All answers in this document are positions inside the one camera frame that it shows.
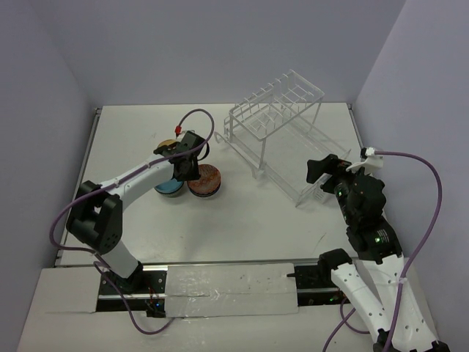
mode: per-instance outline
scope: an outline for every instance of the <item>cable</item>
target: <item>cable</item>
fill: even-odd
[[[344,299],[342,300],[342,302],[340,303],[339,311],[340,311],[340,316],[341,316],[342,320],[345,319],[345,316],[344,316],[344,304],[345,304],[346,301],[347,301],[347,299],[344,298]],[[353,326],[351,326],[347,321],[345,321],[345,325],[346,325],[350,330],[352,330],[353,332],[356,332],[357,334],[363,334],[363,335],[369,334],[369,331],[358,330],[358,329],[354,328]]]
[[[129,306],[129,303],[127,302],[127,299],[125,299],[124,297],[124,294],[122,293],[121,290],[119,290],[119,288],[116,286],[116,284],[114,284],[112,282],[112,280],[110,280],[108,278],[108,276],[106,275],[106,273],[104,271],[102,271],[99,267],[102,263],[101,262],[94,262],[93,263],[93,266],[96,268],[96,270],[101,274],[101,276],[106,279],[107,283],[109,283],[113,289],[115,289],[115,291],[119,294],[120,298],[122,298],[122,301],[124,302],[124,305],[125,305],[125,308],[127,309],[128,313],[129,313],[129,316],[130,316],[130,320],[132,321],[132,324],[133,326],[135,326],[135,329],[137,329],[139,332],[141,332],[142,334],[145,334],[145,335],[156,335],[156,334],[159,334],[160,332],[162,332],[163,330],[166,330],[168,328],[168,326],[170,326],[172,324],[172,322],[174,321],[175,318],[171,318],[168,323],[166,323],[162,328],[158,329],[158,330],[154,330],[154,331],[146,331],[146,330],[143,330],[138,324],[137,322],[135,321],[135,318],[133,317],[133,313],[132,313],[132,309],[130,308]]]
[[[212,123],[212,127],[210,129],[210,132],[207,136],[207,138],[201,143],[199,144],[197,147],[191,149],[191,150],[187,150],[185,152],[182,152],[182,153],[178,153],[178,154],[174,154],[174,155],[170,155],[170,156],[167,156],[167,157],[164,157],[164,158],[159,158],[157,160],[154,160],[152,162],[150,162],[148,165],[143,165],[142,167],[138,168],[137,170],[135,170],[134,172],[131,172],[129,175],[126,175],[124,176],[122,179],[120,179],[118,181],[117,184],[115,183],[112,183],[111,185],[109,186],[106,186],[106,187],[102,187],[100,189],[97,189],[95,191],[92,191],[92,192],[89,192],[88,194],[85,194],[75,200],[73,200],[69,205],[67,205],[64,209],[62,209],[62,211],[59,213],[59,215],[57,215],[57,217],[52,221],[52,224],[51,224],[51,228],[49,229],[49,241],[52,243],[53,246],[55,246],[56,248],[58,249],[61,249],[61,250],[64,250],[64,251],[81,251],[81,252],[87,252],[87,253],[90,253],[90,254],[93,254],[94,256],[96,256],[96,258],[98,259],[98,262],[94,262],[93,265],[95,266],[95,268],[101,273],[101,275],[103,275],[105,278],[107,278],[107,276],[99,269],[99,265],[105,267],[105,268],[109,268],[109,265],[107,265],[107,263],[105,262],[105,260],[103,260],[103,258],[94,250],[94,249],[90,249],[90,248],[86,248],[86,247],[70,247],[70,246],[63,246],[61,245],[60,243],[58,243],[54,237],[54,233],[55,233],[55,230],[56,230],[56,227],[57,227],[57,224],[59,223],[60,219],[71,209],[73,208],[75,205],[91,198],[91,197],[94,197],[98,194],[102,194],[106,191],[109,191],[110,189],[113,189],[113,188],[117,188],[119,187],[118,185],[121,184],[121,183],[124,183],[126,181],[128,181],[129,179],[131,179],[132,177],[135,177],[136,175],[139,175],[141,174],[143,171],[145,171],[146,169],[150,168],[151,166],[155,165],[155,164],[158,164],[158,163],[161,163],[163,161],[167,161],[169,159],[172,159],[172,158],[179,158],[180,156],[184,156],[184,155],[188,155],[188,154],[191,154],[193,152],[196,152],[197,150],[200,150],[202,149],[207,143],[208,141],[210,140],[210,138],[212,138],[212,135],[213,135],[213,132],[215,131],[215,120],[213,119],[212,115],[207,111],[207,110],[204,110],[204,109],[194,109],[194,110],[190,110],[186,115],[184,115],[184,117],[180,120],[179,122],[179,125],[178,127],[180,128],[181,124],[185,121],[185,119],[187,119],[190,115],[192,115],[193,113],[195,112],[203,112],[205,113],[209,119],[210,119],[210,122]],[[145,334],[145,335],[153,335],[153,334],[158,334],[159,332],[163,331],[164,329],[166,329],[169,324],[172,323],[173,320],[170,320],[163,328],[157,330],[157,331],[145,331],[143,330],[142,328],[140,328],[140,326],[137,325],[137,323],[135,322],[135,319],[133,317],[133,314],[132,314],[132,310],[130,309],[127,301],[125,300],[125,297],[124,297],[124,294],[121,292],[121,290],[109,279],[106,279],[107,282],[109,282],[109,284],[115,289],[115,291],[119,294],[119,296],[122,298],[122,300],[124,301],[124,305],[125,305],[125,308],[127,309],[127,311],[129,312],[129,316],[130,316],[130,319],[132,320],[132,323],[133,325],[135,326],[135,328],[140,331],[142,334]]]
[[[326,352],[326,350],[329,347],[330,341],[332,341],[333,337],[336,336],[337,332],[340,330],[340,328],[349,320],[349,318],[352,316],[352,314],[355,313],[355,308],[353,308],[347,316],[342,319],[342,321],[336,326],[334,331],[332,331],[332,334],[328,337],[328,340],[325,342],[324,347],[322,348],[322,352]]]
[[[396,306],[394,307],[394,314],[393,314],[393,320],[391,321],[391,328],[389,329],[389,334],[388,334],[388,339],[386,340],[386,344],[384,345],[383,352],[388,352],[389,348],[391,347],[391,342],[393,339],[394,331],[396,330],[396,324],[397,324],[397,318],[399,317],[399,308],[401,306],[401,300],[402,300],[402,289],[404,287],[404,283],[402,279],[404,279],[407,275],[407,271],[409,270],[410,266],[412,265],[412,262],[415,260],[417,257],[418,253],[421,251],[422,247],[425,245],[426,240],[428,240],[428,237],[430,236],[430,233],[432,233],[433,227],[435,225],[435,222],[437,221],[438,214],[440,213],[441,209],[441,202],[443,201],[443,186],[441,184],[441,179],[440,175],[438,174],[436,168],[431,165],[430,162],[427,160],[413,154],[408,154],[408,153],[399,153],[399,152],[381,152],[381,151],[376,151],[376,155],[392,155],[392,156],[403,156],[405,158],[411,158],[415,159],[417,161],[420,161],[421,163],[427,165],[430,170],[432,170],[433,175],[435,176],[435,179],[437,181],[437,187],[438,187],[438,198],[437,198],[437,205],[435,208],[435,212],[433,213],[432,220],[430,222],[430,225],[428,226],[428,229],[425,232],[425,235],[421,239],[420,243],[417,245],[417,248],[413,251],[413,253],[410,255],[409,260],[407,263],[405,263],[404,268],[402,269],[400,280],[399,280],[399,285],[397,287],[397,297],[396,297]]]

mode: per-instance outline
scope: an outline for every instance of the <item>wall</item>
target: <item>wall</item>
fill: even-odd
[[[293,69],[357,98],[405,0],[32,0],[94,103],[225,103]]]
[[[73,196],[92,109],[25,0],[0,1],[0,349],[16,351],[48,226]]]
[[[443,180],[443,208],[416,265],[442,340],[468,346],[469,3],[407,0],[361,91],[365,144],[428,158]],[[409,254],[435,208],[436,185],[416,161],[388,157],[386,211]]]

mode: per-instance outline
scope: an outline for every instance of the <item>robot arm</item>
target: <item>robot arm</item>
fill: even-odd
[[[122,242],[122,213],[150,189],[173,177],[179,181],[198,180],[197,157],[200,150],[176,158],[172,156],[192,150],[203,141],[202,137],[188,131],[180,142],[159,147],[146,161],[119,177],[101,184],[86,181],[80,185],[77,198],[113,183],[118,184],[118,187],[73,207],[67,220],[67,230],[101,256],[111,269],[113,281],[123,291],[132,292],[140,285],[143,267]],[[166,160],[155,163],[162,158]]]
[[[370,273],[382,303],[360,278],[342,249],[322,254],[320,270],[346,294],[372,334],[374,352],[381,352],[391,326],[405,259],[394,229],[383,217],[384,183],[369,174],[382,167],[382,157],[371,155],[374,153],[370,148],[363,149],[364,161],[356,164],[338,159],[336,155],[321,161],[310,160],[307,182],[314,183],[323,174],[330,175],[321,188],[336,196],[347,223],[349,242]],[[430,331],[407,281],[389,351],[449,351]]]

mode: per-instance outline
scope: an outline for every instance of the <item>red object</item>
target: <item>red object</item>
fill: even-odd
[[[221,174],[216,167],[209,164],[199,165],[200,178],[188,181],[188,187],[198,197],[210,197],[215,194],[221,184]]]

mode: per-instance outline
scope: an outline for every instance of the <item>white dish rack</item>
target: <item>white dish rack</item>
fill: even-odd
[[[295,206],[311,193],[323,201],[320,184],[327,178],[306,183],[306,162],[329,154],[346,158],[350,153],[315,126],[323,96],[291,70],[236,104],[224,120],[223,135],[215,132],[215,139],[240,154],[254,178],[265,173]]]

